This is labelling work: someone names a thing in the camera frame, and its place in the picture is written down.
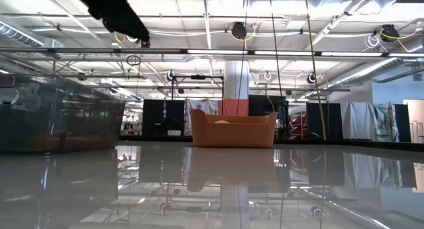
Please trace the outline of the red machine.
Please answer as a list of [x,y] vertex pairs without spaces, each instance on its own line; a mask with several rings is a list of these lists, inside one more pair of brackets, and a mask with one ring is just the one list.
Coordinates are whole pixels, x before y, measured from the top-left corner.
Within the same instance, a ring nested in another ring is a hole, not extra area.
[[290,117],[290,138],[292,140],[308,139],[307,116],[305,114],[295,114]]

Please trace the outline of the white pillar with orange base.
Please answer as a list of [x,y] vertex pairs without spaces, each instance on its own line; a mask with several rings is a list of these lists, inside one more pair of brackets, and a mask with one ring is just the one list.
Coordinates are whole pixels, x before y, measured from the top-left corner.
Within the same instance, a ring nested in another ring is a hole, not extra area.
[[222,114],[248,116],[249,66],[247,61],[225,62],[223,90]]

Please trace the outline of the long ceiling light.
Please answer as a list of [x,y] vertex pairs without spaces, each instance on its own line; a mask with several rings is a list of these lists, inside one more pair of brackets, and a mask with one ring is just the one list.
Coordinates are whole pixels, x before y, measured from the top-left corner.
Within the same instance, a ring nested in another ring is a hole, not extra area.
[[268,50],[255,50],[254,55],[261,56],[312,56],[314,52],[306,52],[306,51],[268,51]]
[[321,56],[334,57],[380,57],[383,54],[380,52],[322,52]]
[[245,55],[248,54],[246,50],[187,50],[188,54],[200,54],[200,55]]

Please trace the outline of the orange plastic basket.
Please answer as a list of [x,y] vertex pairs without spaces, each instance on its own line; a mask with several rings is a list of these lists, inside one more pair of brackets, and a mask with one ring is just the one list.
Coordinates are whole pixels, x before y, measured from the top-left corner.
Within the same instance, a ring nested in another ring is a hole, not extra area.
[[[274,144],[277,116],[277,112],[265,116],[223,116],[192,110],[193,143],[206,148],[269,148]],[[229,124],[215,124],[218,120]]]

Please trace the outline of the black partition panel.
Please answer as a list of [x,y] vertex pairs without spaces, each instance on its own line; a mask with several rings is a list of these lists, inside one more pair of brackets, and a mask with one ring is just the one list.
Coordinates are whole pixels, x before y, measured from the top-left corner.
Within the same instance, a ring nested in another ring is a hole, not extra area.
[[322,122],[324,122],[327,140],[343,139],[341,107],[339,103],[322,103],[321,109],[318,103],[308,103],[306,104],[306,109],[307,130],[310,138],[323,138]]
[[250,95],[248,103],[249,116],[264,116],[277,112],[275,139],[290,137],[288,101],[281,96]]
[[184,107],[184,101],[145,100],[142,114],[142,136],[183,136]]
[[411,143],[409,111],[407,105],[395,105],[395,117],[399,132],[399,141]]

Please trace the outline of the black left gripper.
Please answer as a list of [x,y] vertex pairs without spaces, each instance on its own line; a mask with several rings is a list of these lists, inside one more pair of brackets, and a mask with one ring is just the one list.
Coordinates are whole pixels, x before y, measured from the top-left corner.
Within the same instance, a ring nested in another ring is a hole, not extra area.
[[103,26],[109,32],[119,32],[121,34],[142,40],[150,41],[150,33],[145,25],[140,21],[124,21],[119,19],[129,16],[132,13],[131,6],[127,0],[80,0],[87,7],[89,14],[95,19],[102,19]]

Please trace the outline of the grey transparent plastic basket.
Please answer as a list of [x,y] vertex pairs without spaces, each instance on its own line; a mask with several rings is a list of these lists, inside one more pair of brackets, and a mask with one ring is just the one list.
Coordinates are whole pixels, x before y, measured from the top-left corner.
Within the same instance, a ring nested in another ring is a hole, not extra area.
[[0,152],[113,148],[125,104],[63,77],[0,73]]

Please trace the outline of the white red hanging cloth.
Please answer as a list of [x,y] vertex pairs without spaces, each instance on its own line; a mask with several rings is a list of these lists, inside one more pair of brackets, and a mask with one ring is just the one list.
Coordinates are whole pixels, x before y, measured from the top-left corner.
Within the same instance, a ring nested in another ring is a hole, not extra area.
[[185,115],[188,116],[192,109],[200,109],[207,115],[218,115],[218,100],[187,99],[185,101]]

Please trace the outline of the black tube frame stand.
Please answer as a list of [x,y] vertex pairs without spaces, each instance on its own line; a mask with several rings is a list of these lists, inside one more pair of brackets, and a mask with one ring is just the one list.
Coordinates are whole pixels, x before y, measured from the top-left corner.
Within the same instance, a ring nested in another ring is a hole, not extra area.
[[[223,82],[224,77],[223,76],[210,76],[210,75],[201,75],[201,74],[195,74],[195,75],[176,75],[175,74],[175,80],[171,82],[171,101],[178,100],[183,101],[184,104],[184,136],[191,136],[193,133],[192,129],[192,119],[190,117],[190,113],[188,116],[186,116],[186,100],[187,99],[212,99],[212,100],[218,100],[218,110],[223,108],[223,106],[219,106],[219,103],[221,103],[224,100],[224,90],[223,90]],[[178,91],[179,95],[182,95],[182,90],[189,89],[190,91],[193,90],[199,90],[201,87],[178,87],[178,84],[182,83],[185,79],[190,78],[191,80],[211,80],[212,84],[216,85],[218,90],[221,91],[221,95],[219,97],[216,97],[213,93],[209,96],[204,95],[202,97],[177,97],[175,91]]]

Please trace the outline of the beige board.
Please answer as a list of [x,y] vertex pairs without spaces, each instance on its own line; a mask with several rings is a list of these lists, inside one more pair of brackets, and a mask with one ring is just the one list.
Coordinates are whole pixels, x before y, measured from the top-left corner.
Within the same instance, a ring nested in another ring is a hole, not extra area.
[[411,142],[424,144],[424,100],[404,99],[408,107]]

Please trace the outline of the patterned hanging cloth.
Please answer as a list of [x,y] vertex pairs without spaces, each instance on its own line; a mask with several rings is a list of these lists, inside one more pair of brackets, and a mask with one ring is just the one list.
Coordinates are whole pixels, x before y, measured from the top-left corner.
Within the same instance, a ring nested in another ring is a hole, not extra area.
[[375,139],[379,142],[399,142],[395,106],[391,102],[373,105]]

